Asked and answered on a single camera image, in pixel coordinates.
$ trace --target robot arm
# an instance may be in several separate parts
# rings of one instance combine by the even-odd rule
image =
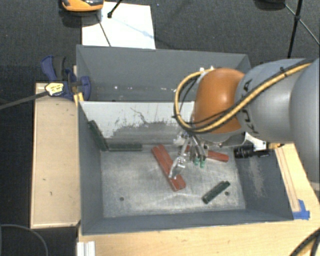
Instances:
[[[190,79],[198,79],[198,90],[187,122],[179,100]],[[247,74],[229,68],[196,72],[177,87],[174,114],[190,136],[220,147],[244,133],[266,143],[295,143],[319,195],[319,59],[269,62]]]

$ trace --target wooden board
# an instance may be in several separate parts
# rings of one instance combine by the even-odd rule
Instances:
[[[44,91],[37,84],[36,93]],[[75,226],[80,220],[76,105],[60,97],[35,101],[30,227]]]

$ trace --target orange object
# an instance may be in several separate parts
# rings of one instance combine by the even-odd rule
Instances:
[[[207,73],[200,81],[196,93],[193,121],[200,122],[196,127],[205,125],[235,103],[235,94],[244,73],[231,68],[217,68]],[[220,128],[212,131],[213,134],[230,133],[241,128],[237,118],[232,118]]]
[[[102,9],[104,0],[62,0],[62,6],[71,12],[91,12]]]
[[[169,173],[170,173],[171,166],[173,164],[173,160],[168,154],[165,146],[162,144],[155,146],[151,149],[151,152],[154,158],[157,160],[158,164],[160,165],[163,171],[163,174],[168,180],[172,190],[176,192],[178,190],[184,189],[186,187],[186,183],[180,174],[178,174],[175,177],[175,179],[169,178]]]

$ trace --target blue tape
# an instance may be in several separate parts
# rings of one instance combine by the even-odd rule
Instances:
[[[310,219],[310,211],[306,210],[304,201],[298,199],[299,205],[300,205],[300,211],[294,211],[293,218],[295,220],[309,220]]]

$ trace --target metal rod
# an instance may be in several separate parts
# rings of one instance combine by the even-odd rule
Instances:
[[[284,5],[293,15],[295,15],[295,12],[288,6]],[[302,19],[299,19],[299,22],[301,23],[302,26],[308,31],[308,33],[312,36],[312,38],[315,40],[315,42],[320,46],[319,40],[316,38],[315,34],[312,33],[312,31],[308,28],[308,26],[302,21]]]
[[[302,7],[302,2],[303,2],[303,0],[298,1],[298,5],[296,7],[296,11],[295,11],[295,15],[294,15],[294,24],[293,24],[290,46],[289,46],[289,51],[288,51],[288,59],[291,58],[291,53],[292,53],[292,49],[294,46],[295,36],[296,36],[296,32],[297,32],[297,26],[298,26],[298,22],[300,20],[300,11],[301,11],[301,7]]]
[[[108,17],[109,19],[112,18],[112,14],[113,14],[114,11],[117,9],[117,7],[120,5],[121,2],[122,2],[122,0],[119,0],[119,1],[116,3],[116,5],[113,7],[113,9],[112,9],[110,12],[108,12],[107,17]]]

